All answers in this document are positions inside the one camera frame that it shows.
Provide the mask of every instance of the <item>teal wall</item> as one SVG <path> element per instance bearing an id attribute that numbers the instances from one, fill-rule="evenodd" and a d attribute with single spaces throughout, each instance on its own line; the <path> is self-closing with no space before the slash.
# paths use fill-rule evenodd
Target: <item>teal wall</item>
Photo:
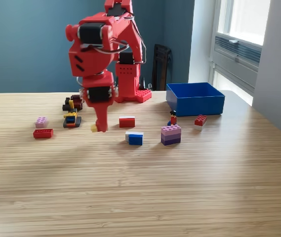
<path id="1" fill-rule="evenodd" d="M 187 82 L 194 1 L 134 0 L 133 8 L 148 49 L 146 82 L 155 43 L 173 51 L 173 82 Z M 104 0 L 0 0 L 0 93 L 77 91 L 65 26 L 100 11 Z"/>
<path id="2" fill-rule="evenodd" d="M 164 45 L 172 50 L 172 83 L 185 83 L 189 80 L 194 0 L 165 0 L 164 7 Z"/>

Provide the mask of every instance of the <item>pink lego brick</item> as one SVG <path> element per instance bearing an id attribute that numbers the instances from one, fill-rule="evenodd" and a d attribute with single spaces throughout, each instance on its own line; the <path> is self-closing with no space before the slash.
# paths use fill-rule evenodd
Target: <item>pink lego brick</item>
<path id="1" fill-rule="evenodd" d="M 47 117 L 39 117 L 35 123 L 36 128 L 45 128 L 47 127 L 48 121 Z"/>
<path id="2" fill-rule="evenodd" d="M 161 134 L 164 136 L 174 135 L 181 133 L 181 127 L 179 125 L 165 126 L 161 128 Z"/>

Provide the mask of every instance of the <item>stacked lego bricks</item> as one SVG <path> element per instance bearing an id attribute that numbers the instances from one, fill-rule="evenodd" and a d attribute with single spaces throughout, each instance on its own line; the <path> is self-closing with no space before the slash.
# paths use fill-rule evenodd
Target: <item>stacked lego bricks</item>
<path id="1" fill-rule="evenodd" d="M 204 125 L 206 124 L 207 117 L 204 115 L 199 115 L 196 120 L 194 121 L 194 128 L 197 130 L 202 131 L 204 128 Z"/>
<path id="2" fill-rule="evenodd" d="M 161 128 L 161 142 L 165 146 L 181 142 L 181 127 L 179 125 Z"/>

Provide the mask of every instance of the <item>red lego brick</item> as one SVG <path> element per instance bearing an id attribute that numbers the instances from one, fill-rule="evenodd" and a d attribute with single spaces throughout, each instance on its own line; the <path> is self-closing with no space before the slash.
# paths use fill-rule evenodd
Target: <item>red lego brick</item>
<path id="1" fill-rule="evenodd" d="M 33 132 L 34 138 L 51 138 L 53 135 L 53 129 L 36 129 Z"/>
<path id="2" fill-rule="evenodd" d="M 135 127 L 135 116 L 120 117 L 120 127 Z"/>
<path id="3" fill-rule="evenodd" d="M 195 120 L 195 122 L 194 122 L 194 125 L 203 126 L 204 123 L 206 122 L 206 120 L 207 120 L 207 117 L 206 117 L 206 116 L 204 116 L 204 115 L 199 115 L 199 116 L 196 118 L 196 120 Z"/>
<path id="4" fill-rule="evenodd" d="M 149 100 L 152 97 L 150 90 L 137 90 L 136 99 L 139 103 L 144 103 L 146 100 Z"/>

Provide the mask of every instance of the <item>wire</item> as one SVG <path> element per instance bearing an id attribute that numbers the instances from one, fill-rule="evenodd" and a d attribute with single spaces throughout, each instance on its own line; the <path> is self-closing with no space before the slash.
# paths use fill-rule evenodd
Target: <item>wire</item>
<path id="1" fill-rule="evenodd" d="M 79 82 L 79 77 L 77 77 L 77 83 L 78 83 L 80 86 L 82 86 L 82 87 L 83 87 L 82 83 L 81 83 L 81 82 Z"/>
<path id="2" fill-rule="evenodd" d="M 126 45 L 126 46 L 124 46 L 123 48 L 119 48 L 119 49 L 117 49 L 117 50 L 111 50 L 111 51 L 109 51 L 109 50 L 105 50 L 105 49 L 100 49 L 100 48 L 98 48 L 98 47 L 94 47 L 94 49 L 95 49 L 96 51 L 98 51 L 98 52 L 100 52 L 100 53 L 104 53 L 104 54 L 120 53 L 120 52 L 125 51 L 125 50 L 128 49 L 128 48 L 129 48 L 129 45 Z"/>
<path id="3" fill-rule="evenodd" d="M 135 19 L 135 15 L 131 12 L 128 12 L 131 16 L 125 16 L 124 19 L 126 20 L 134 20 Z M 137 26 L 135 25 L 134 21 L 132 21 L 132 24 L 134 26 L 135 31 L 137 32 L 137 35 L 139 36 L 140 40 L 141 40 L 141 44 L 144 46 L 145 48 L 145 61 L 141 61 L 141 62 L 135 62 L 135 63 L 143 63 L 145 64 L 147 62 L 147 48 L 146 45 L 144 43 L 144 39 L 141 37 L 139 30 L 137 29 Z"/>

